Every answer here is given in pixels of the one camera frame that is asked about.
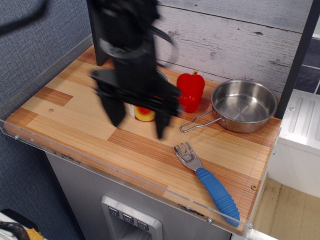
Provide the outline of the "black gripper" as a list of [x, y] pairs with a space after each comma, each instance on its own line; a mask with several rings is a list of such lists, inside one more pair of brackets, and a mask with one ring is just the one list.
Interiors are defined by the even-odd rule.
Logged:
[[163, 137], [172, 116], [180, 111], [180, 90], [157, 70], [155, 45], [144, 42], [136, 49], [121, 49], [102, 42], [110, 55], [113, 69], [94, 70], [96, 91], [111, 123], [118, 127], [126, 115], [125, 103], [155, 112], [158, 139]]

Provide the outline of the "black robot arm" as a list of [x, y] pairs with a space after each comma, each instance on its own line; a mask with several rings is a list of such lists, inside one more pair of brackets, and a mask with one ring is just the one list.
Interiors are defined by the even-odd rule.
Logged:
[[156, 0], [94, 0], [102, 27], [99, 45], [114, 68], [95, 70], [91, 77], [112, 124], [126, 115], [125, 103], [155, 112], [156, 134], [163, 137], [172, 116], [180, 111], [180, 90], [157, 70], [154, 37], [174, 41], [153, 23], [160, 17]]

